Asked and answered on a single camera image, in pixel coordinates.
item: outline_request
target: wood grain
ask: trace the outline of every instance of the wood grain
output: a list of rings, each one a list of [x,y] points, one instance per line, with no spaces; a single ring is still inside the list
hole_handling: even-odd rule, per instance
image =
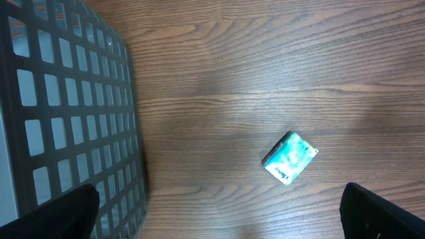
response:
[[[342,238],[349,181],[425,218],[425,2],[87,1],[133,56],[142,238]],[[319,154],[285,187],[288,130]]]

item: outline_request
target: laundry basket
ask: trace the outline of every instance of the laundry basket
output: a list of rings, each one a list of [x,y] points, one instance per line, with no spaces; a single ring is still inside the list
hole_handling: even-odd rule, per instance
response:
[[[76,0],[0,0],[0,226],[83,184],[92,238],[130,238],[147,183],[131,57]]]

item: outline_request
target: teal packet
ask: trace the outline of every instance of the teal packet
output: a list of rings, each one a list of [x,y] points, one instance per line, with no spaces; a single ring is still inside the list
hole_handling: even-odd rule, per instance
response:
[[[287,132],[263,159],[264,168],[289,186],[319,151],[298,133]]]

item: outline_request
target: wooden floor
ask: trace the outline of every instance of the wooden floor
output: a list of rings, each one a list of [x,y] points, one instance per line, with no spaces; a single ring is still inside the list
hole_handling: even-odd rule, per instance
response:
[[[133,55],[142,238],[343,238],[358,182],[425,218],[425,2],[89,0]],[[290,187],[260,161],[319,149]]]

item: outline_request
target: small package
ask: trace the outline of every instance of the small package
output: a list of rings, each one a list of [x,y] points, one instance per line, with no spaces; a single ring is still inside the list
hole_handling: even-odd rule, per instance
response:
[[[316,156],[314,149],[297,133],[288,132],[263,159],[263,166],[289,186]]]

